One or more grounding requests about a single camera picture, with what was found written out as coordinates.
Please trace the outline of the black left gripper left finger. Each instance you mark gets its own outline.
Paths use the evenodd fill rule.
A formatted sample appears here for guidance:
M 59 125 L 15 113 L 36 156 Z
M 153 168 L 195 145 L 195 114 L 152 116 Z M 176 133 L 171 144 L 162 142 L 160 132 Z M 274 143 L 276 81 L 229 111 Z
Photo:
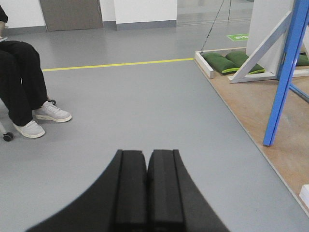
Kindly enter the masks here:
M 104 172 L 65 208 L 30 232 L 145 232 L 146 163 L 142 151 L 118 150 Z

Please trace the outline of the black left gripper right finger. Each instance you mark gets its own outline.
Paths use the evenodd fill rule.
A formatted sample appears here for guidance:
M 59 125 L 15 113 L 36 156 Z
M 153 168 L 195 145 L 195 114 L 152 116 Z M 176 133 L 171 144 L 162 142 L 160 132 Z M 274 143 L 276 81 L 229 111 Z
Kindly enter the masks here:
M 147 172 L 151 232 L 227 232 L 188 173 L 178 150 L 154 150 Z

